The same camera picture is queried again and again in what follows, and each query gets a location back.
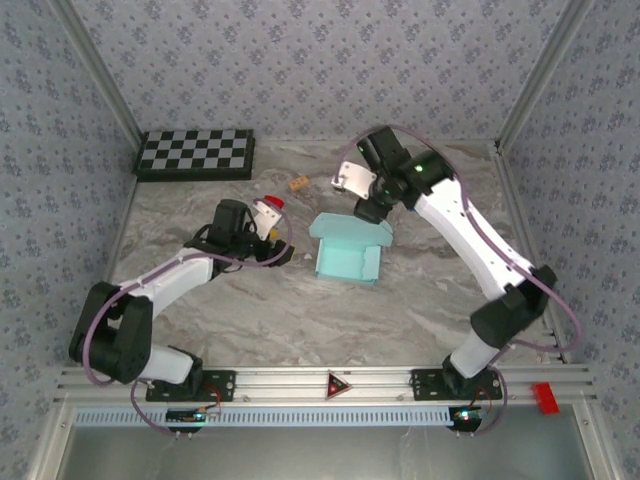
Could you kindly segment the aluminium corner post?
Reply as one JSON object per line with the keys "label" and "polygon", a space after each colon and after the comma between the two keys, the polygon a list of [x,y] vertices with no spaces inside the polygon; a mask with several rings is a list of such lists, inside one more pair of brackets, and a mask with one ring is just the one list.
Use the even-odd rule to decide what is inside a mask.
{"label": "aluminium corner post", "polygon": [[496,139],[497,151],[508,153],[571,46],[595,0],[567,0],[556,25],[527,77]]}
{"label": "aluminium corner post", "polygon": [[115,116],[123,135],[133,148],[138,149],[142,143],[142,133],[72,0],[47,0],[47,2],[83,61],[105,103]]}

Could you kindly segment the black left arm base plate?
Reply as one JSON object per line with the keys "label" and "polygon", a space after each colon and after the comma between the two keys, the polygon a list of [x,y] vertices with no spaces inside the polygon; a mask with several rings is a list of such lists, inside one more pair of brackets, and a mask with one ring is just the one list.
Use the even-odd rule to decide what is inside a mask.
{"label": "black left arm base plate", "polygon": [[236,387],[234,370],[197,369],[180,384],[154,380],[147,388],[147,402],[231,402]]}

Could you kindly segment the grey metal bottom panel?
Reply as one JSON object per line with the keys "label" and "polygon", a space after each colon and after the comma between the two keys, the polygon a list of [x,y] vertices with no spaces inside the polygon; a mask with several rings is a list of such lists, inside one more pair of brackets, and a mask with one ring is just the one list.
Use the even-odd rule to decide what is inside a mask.
{"label": "grey metal bottom panel", "polygon": [[223,428],[174,440],[76,429],[56,480],[595,480],[569,427],[483,438],[436,427]]}

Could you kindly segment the aluminium front frame rail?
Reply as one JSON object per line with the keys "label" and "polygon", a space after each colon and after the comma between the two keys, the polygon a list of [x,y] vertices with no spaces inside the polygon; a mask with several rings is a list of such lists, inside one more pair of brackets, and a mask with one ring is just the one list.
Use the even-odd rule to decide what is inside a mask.
{"label": "aluminium front frame rail", "polygon": [[[328,367],[236,367],[232,407],[240,406],[381,406],[414,402],[411,367],[336,367],[336,374],[351,388],[325,399]],[[534,403],[532,386],[549,383],[559,404],[593,402],[596,389],[589,369],[580,364],[502,365],[506,397],[515,405]],[[100,388],[79,368],[65,369],[54,392],[56,403],[76,406],[123,406],[129,403],[128,386]]]}

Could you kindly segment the aluminium left corner post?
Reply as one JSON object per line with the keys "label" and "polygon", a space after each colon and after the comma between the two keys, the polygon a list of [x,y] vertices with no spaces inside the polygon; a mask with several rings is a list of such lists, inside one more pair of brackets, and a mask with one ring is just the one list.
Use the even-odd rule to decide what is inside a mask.
{"label": "aluminium left corner post", "polygon": [[142,143],[142,133],[72,0],[47,0],[47,2],[83,61],[105,103],[115,116],[123,135],[133,148],[138,149]]}

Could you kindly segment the aluminium right corner post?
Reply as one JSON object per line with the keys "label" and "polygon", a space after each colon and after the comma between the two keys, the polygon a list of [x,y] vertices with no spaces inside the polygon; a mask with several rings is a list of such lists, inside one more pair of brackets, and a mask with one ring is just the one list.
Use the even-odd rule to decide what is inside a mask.
{"label": "aluminium right corner post", "polygon": [[571,46],[595,0],[567,0],[556,25],[527,77],[496,139],[497,151],[508,153]]}

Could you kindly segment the aluminium right side rail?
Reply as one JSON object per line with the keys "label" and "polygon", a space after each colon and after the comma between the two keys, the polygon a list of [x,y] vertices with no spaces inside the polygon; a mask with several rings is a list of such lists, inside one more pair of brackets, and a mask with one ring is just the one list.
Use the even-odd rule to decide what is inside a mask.
{"label": "aluminium right side rail", "polygon": [[[508,161],[501,154],[495,142],[489,142],[487,148],[496,166],[497,177],[503,191],[506,209],[513,225],[514,236],[519,247],[519,252],[536,266],[541,266],[543,261],[537,251],[531,228],[526,218],[526,211],[515,188],[515,180]],[[569,332],[569,337],[566,337],[564,333],[566,312],[555,300],[549,300],[549,304],[540,321],[544,324],[546,330],[552,332],[556,349],[566,347],[571,343],[573,332]]]}

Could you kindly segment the black grey chessboard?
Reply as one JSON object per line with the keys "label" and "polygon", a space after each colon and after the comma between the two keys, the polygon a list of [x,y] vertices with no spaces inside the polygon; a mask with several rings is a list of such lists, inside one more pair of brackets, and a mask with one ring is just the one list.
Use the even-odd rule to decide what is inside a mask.
{"label": "black grey chessboard", "polygon": [[134,174],[140,182],[249,180],[254,149],[251,129],[151,131]]}

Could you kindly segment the mint green paper box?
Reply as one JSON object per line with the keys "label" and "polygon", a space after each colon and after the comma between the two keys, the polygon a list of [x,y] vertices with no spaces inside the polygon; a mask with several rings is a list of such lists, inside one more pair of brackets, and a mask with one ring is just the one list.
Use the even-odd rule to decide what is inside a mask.
{"label": "mint green paper box", "polygon": [[315,273],[318,278],[375,284],[382,248],[393,242],[393,229],[383,221],[368,223],[350,215],[319,214],[309,227],[319,240]]}

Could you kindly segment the aluminium left side rail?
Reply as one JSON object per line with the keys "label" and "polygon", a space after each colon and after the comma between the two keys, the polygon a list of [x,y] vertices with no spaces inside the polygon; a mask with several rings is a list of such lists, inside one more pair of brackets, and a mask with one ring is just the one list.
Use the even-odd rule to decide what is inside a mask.
{"label": "aluminium left side rail", "polygon": [[71,343],[69,345],[69,356],[73,360],[79,362],[82,366],[85,366],[85,360],[88,358],[88,356],[84,354],[85,340],[87,334],[89,333],[89,330],[91,329],[92,322],[94,321],[96,314],[100,311],[105,301],[118,290],[118,288],[115,287],[111,283],[111,281],[113,280],[113,275],[118,263],[124,233],[126,231],[126,225],[130,216],[137,184],[137,179],[134,179],[132,186],[130,187],[127,194],[124,210],[119,223],[117,224],[115,237],[113,238],[113,242],[109,247],[106,273],[103,275],[102,280],[94,284],[89,289],[83,308],[81,310],[78,323],[72,336]]}

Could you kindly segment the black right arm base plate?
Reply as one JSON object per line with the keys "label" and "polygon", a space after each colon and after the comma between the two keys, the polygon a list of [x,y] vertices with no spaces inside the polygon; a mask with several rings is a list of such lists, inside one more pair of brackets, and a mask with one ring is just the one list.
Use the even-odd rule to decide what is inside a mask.
{"label": "black right arm base plate", "polygon": [[466,401],[476,395],[480,399],[501,400],[503,390],[495,371],[484,369],[473,378],[464,378],[455,370],[414,369],[409,385],[416,401]]}

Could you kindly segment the red black triangle emblem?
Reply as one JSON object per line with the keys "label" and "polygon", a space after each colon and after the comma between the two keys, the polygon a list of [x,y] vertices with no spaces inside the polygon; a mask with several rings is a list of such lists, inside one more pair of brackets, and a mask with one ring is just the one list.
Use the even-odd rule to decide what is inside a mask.
{"label": "red black triangle emblem", "polygon": [[339,377],[335,372],[329,371],[327,375],[325,399],[330,400],[352,388],[352,385]]}

